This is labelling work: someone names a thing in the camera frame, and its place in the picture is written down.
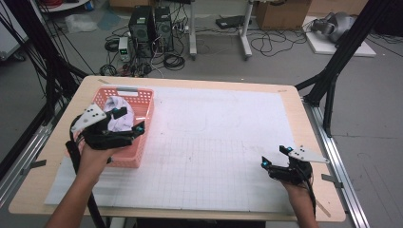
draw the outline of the black metal post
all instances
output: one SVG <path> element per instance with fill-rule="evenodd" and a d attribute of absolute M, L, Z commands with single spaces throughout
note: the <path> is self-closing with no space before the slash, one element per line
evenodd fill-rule
<path fill-rule="evenodd" d="M 323 71 L 317 76 L 296 85 L 297 90 L 314 85 L 309 94 L 304 96 L 304 101 L 312 106 L 319 106 L 320 100 L 327 93 L 323 127 L 328 137 L 332 137 L 330 126 L 337 77 L 392 1 L 369 0 Z"/>

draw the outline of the computer tower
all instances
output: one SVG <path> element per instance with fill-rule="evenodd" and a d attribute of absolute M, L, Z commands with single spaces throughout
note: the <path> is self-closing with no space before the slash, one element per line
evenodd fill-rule
<path fill-rule="evenodd" d="M 155 8 L 155 27 L 159 39 L 159 51 L 174 50 L 174 39 L 172 34 L 172 21 L 169 7 Z"/>
<path fill-rule="evenodd" d="M 153 57 L 152 43 L 157 36 L 152 8 L 150 6 L 135 6 L 128 28 L 136 56 L 139 58 Z"/>

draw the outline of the desk leg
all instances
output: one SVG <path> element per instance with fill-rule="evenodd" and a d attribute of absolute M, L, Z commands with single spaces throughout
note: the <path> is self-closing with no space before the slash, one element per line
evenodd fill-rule
<path fill-rule="evenodd" d="M 195 0 L 190 3 L 189 53 L 192 60 L 196 59 L 196 29 L 195 29 Z"/>
<path fill-rule="evenodd" d="M 112 218 L 109 228 L 124 228 L 125 218 Z"/>
<path fill-rule="evenodd" d="M 242 42 L 243 49 L 245 52 L 245 61 L 248 60 L 248 58 L 252 56 L 251 47 L 249 46 L 249 42 L 248 42 L 248 38 L 246 37 L 246 33 L 248 31 L 249 20 L 251 19 L 253 2 L 254 2 L 253 0 L 248 1 L 248 5 L 246 6 L 245 21 L 243 22 L 243 29 L 240 29 L 240 40 Z"/>

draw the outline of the white cloth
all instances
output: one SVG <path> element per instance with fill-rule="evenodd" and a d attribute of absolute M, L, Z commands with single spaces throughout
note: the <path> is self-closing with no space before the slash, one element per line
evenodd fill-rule
<path fill-rule="evenodd" d="M 109 121 L 109 124 L 107 125 L 108 130 L 114 132 L 131 130 L 131 127 L 133 126 L 134 123 L 134 111 L 131 108 L 130 104 L 124 98 L 118 96 L 108 97 L 104 106 L 104 112 L 108 112 L 113 108 L 120 109 L 122 107 L 127 108 L 127 114 L 116 120 L 113 119 L 112 115 L 112 119 Z"/>

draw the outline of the basket handle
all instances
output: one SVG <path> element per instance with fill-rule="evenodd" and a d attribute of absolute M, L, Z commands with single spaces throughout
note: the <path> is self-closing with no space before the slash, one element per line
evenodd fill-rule
<path fill-rule="evenodd" d="M 139 96 L 139 89 L 137 87 L 116 87 L 116 91 L 120 96 Z"/>

